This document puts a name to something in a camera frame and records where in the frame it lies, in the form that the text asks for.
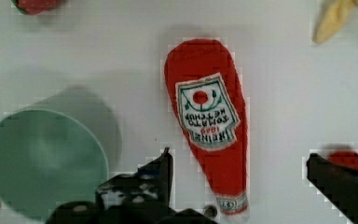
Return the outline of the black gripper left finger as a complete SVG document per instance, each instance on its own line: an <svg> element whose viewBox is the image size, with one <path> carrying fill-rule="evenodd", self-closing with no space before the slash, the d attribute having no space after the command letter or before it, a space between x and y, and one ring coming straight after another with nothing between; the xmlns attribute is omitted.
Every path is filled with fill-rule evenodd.
<svg viewBox="0 0 358 224"><path fill-rule="evenodd" d="M218 224L191 208L169 207L173 157L161 155L133 174L116 175L95 190L95 201L58 206L46 224Z"/></svg>

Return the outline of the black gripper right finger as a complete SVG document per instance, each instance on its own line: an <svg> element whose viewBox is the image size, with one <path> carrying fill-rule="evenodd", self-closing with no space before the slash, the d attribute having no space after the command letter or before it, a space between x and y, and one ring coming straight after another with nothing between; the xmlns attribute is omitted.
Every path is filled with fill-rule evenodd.
<svg viewBox="0 0 358 224"><path fill-rule="evenodd" d="M311 153L306 162L307 179L347 219L358 224L358 170L340 166Z"/></svg>

